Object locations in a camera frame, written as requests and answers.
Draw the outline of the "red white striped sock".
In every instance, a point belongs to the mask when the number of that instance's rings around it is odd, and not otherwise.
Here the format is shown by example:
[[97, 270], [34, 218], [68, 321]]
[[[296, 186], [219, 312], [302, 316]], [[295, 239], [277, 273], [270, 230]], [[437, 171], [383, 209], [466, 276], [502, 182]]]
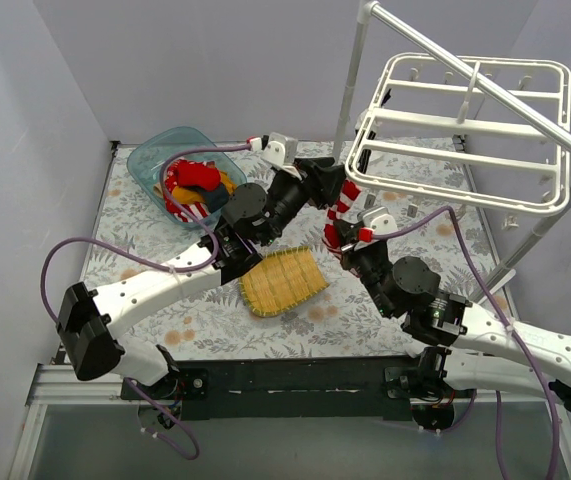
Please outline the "red white striped sock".
[[351, 180], [345, 180], [338, 199], [328, 209], [323, 230], [323, 243], [327, 250], [338, 256], [340, 253], [340, 241], [337, 228], [334, 226], [336, 220], [341, 220], [351, 209], [354, 202], [361, 193], [361, 189]]
[[210, 215], [207, 206], [200, 202], [182, 204], [182, 208], [175, 204], [170, 204], [167, 209], [177, 221], [182, 223], [192, 223], [195, 219], [204, 220]]

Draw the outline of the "mustard yellow sock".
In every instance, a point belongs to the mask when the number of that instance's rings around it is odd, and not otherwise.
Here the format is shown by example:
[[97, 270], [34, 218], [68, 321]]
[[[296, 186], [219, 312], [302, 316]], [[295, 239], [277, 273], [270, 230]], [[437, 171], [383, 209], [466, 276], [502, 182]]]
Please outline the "mustard yellow sock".
[[205, 199], [199, 192], [188, 188], [176, 186], [171, 191], [171, 194], [172, 197], [180, 204], [188, 205], [196, 203], [202, 203], [202, 204], [206, 203]]
[[237, 188], [237, 183], [224, 171], [219, 172], [220, 183], [225, 187], [227, 193], [232, 195]]

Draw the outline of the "red sock with white pattern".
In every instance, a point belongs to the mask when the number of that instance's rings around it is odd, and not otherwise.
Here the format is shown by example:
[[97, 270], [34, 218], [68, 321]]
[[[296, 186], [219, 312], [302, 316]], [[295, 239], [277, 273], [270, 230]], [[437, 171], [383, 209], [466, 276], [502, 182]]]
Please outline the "red sock with white pattern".
[[174, 167], [168, 167], [160, 181], [161, 192], [165, 201], [166, 209], [169, 213], [177, 213], [179, 211], [175, 198], [174, 190], [178, 187], [177, 175]]

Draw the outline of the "beige striped sock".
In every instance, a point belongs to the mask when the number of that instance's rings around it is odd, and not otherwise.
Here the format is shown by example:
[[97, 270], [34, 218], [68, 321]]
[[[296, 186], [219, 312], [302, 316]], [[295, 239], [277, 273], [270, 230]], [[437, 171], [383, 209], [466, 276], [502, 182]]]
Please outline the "beige striped sock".
[[159, 199], [164, 199], [164, 198], [165, 198], [163, 189], [162, 189], [162, 187], [161, 187], [161, 185], [160, 185], [159, 183], [156, 183], [156, 184], [153, 186], [153, 193], [154, 193]]

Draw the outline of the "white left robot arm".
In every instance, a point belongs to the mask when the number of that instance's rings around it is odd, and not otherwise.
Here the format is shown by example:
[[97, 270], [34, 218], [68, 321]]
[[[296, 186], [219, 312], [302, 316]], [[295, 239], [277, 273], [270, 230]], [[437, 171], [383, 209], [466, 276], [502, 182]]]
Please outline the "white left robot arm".
[[67, 288], [56, 330], [80, 381], [114, 373], [142, 384], [158, 400], [178, 386], [178, 367], [161, 346], [127, 339], [138, 322], [196, 293], [235, 280], [262, 261], [258, 246], [278, 239], [305, 205], [331, 207], [345, 180], [330, 157], [298, 158], [263, 188], [244, 183], [221, 210], [214, 230], [165, 263], [126, 280]]

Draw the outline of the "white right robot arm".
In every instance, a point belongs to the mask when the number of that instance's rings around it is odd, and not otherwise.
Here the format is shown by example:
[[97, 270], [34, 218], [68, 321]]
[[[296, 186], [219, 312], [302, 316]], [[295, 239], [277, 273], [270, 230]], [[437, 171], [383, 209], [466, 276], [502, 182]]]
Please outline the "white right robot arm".
[[446, 292], [418, 257], [388, 258], [385, 238], [363, 223], [334, 222], [341, 264], [355, 271], [379, 313], [400, 318], [404, 333], [458, 366], [433, 362], [417, 373], [419, 389], [440, 397], [449, 389], [523, 391], [550, 396], [571, 412], [571, 336], [508, 319]]

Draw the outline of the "white clip sock hanger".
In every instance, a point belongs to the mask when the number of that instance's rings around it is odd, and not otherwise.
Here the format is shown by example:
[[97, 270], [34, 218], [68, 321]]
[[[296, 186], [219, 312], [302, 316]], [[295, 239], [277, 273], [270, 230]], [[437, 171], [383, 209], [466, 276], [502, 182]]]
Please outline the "white clip sock hanger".
[[[571, 70], [566, 65], [562, 63], [560, 64], [565, 66], [571, 73]], [[481, 67], [480, 71], [492, 80], [498, 81], [499, 85], [506, 90], [557, 92], [559, 89], [559, 75], [557, 71], [548, 68], [535, 69], [531, 66], [499, 67], [496, 65], [484, 65]], [[466, 79], [456, 73], [448, 71], [443, 64], [422, 60], [405, 59], [397, 62], [394, 65], [392, 77], [395, 80], [402, 81], [403, 85], [391, 89], [391, 99], [384, 106], [384, 109], [444, 117], [457, 116], [464, 99], [463, 93], [438, 93], [417, 87], [408, 88], [406, 87], [405, 82], [412, 80], [416, 83], [447, 84], [459, 87], [465, 87], [468, 84]], [[371, 100], [377, 90], [378, 83], [373, 91]], [[432, 129], [430, 127], [418, 125], [407, 125], [393, 121], [378, 121], [375, 125], [378, 129], [374, 140], [401, 144], [409, 147], [410, 149], [434, 149], [441, 153], [454, 152], [462, 155], [503, 157], [510, 160], [524, 161], [533, 164], [552, 164], [556, 153], [556, 146], [554, 143], [541, 142], [530, 138], [486, 135], [482, 133], [454, 133], [448, 130]], [[549, 176], [539, 174], [535, 171], [515, 171], [492, 166], [466, 165], [457, 161], [445, 160], [443, 158], [429, 159], [420, 156], [404, 155], [397, 152], [372, 151], [370, 159], [375, 159], [380, 156], [415, 160], [422, 167], [430, 166], [436, 162], [441, 162], [450, 166], [461, 167], [463, 169], [478, 170], [486, 174], [496, 174], [503, 179], [528, 180], [532, 182], [533, 185], [528, 193], [513, 193], [506, 187], [490, 187], [488, 189], [481, 189], [479, 187], [464, 188], [449, 186], [443, 181], [421, 180], [415, 174], [392, 173], [381, 167], [368, 166], [366, 174], [393, 180], [452, 189], [466, 194], [480, 193], [533, 203], [540, 203], [544, 200], [550, 199], [552, 196], [551, 191], [554, 187], [554, 182]], [[528, 214], [504, 213], [514, 216], [533, 216]]]

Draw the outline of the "black white striped sock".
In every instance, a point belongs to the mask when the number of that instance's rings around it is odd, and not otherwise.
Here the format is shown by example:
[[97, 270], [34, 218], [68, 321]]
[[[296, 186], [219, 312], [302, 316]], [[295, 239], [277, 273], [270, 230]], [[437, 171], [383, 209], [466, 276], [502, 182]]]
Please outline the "black white striped sock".
[[[360, 128], [363, 124], [363, 121], [365, 120], [365, 116], [366, 116], [366, 111], [362, 111], [359, 114], [359, 116], [357, 117], [356, 122], [355, 122], [355, 127], [354, 127], [355, 134], [358, 134], [358, 131], [360, 130]], [[376, 138], [377, 129], [378, 129], [378, 127], [376, 125], [374, 125], [371, 128], [371, 131], [367, 135], [368, 140], [374, 140]], [[359, 160], [358, 160], [358, 167], [357, 167], [357, 170], [360, 173], [366, 173], [367, 172], [367, 168], [369, 165], [371, 154], [372, 154], [372, 151], [369, 149], [364, 149], [361, 152]]]

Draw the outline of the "woven bamboo tray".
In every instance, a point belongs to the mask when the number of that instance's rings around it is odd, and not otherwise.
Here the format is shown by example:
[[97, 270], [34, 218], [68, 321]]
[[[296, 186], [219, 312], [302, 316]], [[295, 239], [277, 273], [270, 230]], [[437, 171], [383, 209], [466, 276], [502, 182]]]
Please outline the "woven bamboo tray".
[[308, 247], [272, 252], [239, 280], [245, 305], [261, 318], [292, 310], [328, 285]]

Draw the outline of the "teal transparent plastic basin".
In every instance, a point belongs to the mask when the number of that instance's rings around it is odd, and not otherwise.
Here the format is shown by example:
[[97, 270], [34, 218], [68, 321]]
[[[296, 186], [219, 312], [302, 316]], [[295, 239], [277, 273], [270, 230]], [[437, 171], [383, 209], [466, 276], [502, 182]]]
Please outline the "teal transparent plastic basin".
[[193, 227], [193, 220], [199, 219], [213, 227], [246, 176], [224, 152], [189, 152], [212, 145], [199, 130], [176, 127], [138, 146], [127, 160], [127, 169], [171, 220]]

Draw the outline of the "white drying rack stand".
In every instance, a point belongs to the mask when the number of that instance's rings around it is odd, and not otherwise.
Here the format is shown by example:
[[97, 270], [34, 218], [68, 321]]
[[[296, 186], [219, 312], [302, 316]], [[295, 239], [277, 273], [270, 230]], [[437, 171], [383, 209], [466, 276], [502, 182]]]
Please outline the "white drying rack stand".
[[[569, 129], [571, 73], [565, 66], [553, 61], [527, 61], [525, 59], [514, 60], [480, 56], [458, 57], [393, 15], [383, 8], [379, 2], [362, 1], [359, 4], [356, 34], [334, 138], [333, 153], [335, 155], [340, 154], [344, 143], [368, 25], [372, 19], [376, 19], [394, 30], [419, 47], [420, 50], [417, 53], [396, 55], [386, 64], [379, 79], [377, 90], [357, 128], [355, 140], [346, 159], [347, 177], [360, 187], [374, 190], [398, 191], [413, 196], [447, 200], [479, 208], [538, 217], [539, 220], [531, 233], [491, 271], [484, 287], [480, 288], [475, 295], [477, 298], [488, 296], [490, 288], [504, 286], [510, 271], [571, 209], [571, 132]], [[467, 80], [468, 84], [465, 87], [416, 83], [412, 80], [405, 82], [408, 88], [417, 87], [438, 93], [463, 93], [464, 99], [457, 116], [444, 117], [384, 109], [384, 94], [390, 89], [403, 85], [402, 81], [393, 79], [392, 71], [397, 62], [405, 59], [439, 62], [448, 71]], [[559, 75], [559, 89], [557, 92], [506, 90], [490, 77], [481, 73], [480, 69], [484, 65], [499, 67], [531, 66], [535, 69], [552, 69], [557, 71]], [[368, 136], [378, 121], [425, 126], [454, 133], [482, 133], [530, 138], [554, 143], [556, 153], [552, 164], [533, 164], [503, 157], [462, 155], [454, 152], [441, 153], [434, 149], [410, 149], [405, 145], [370, 139]], [[443, 158], [466, 165], [492, 166], [515, 171], [535, 171], [549, 176], [554, 182], [554, 187], [550, 199], [533, 203], [480, 193], [466, 194], [426, 184], [372, 176], [366, 174], [357, 165], [361, 153], [365, 150], [397, 152], [429, 159]]]

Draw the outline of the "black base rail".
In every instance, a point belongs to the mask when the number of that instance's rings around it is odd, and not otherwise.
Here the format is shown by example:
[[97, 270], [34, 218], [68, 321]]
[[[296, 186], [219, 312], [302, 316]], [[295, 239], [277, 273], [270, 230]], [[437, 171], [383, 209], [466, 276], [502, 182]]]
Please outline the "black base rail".
[[180, 401], [187, 421], [229, 418], [378, 417], [408, 421], [415, 400], [452, 392], [444, 357], [326, 357], [184, 361], [152, 387], [123, 385], [124, 400]]

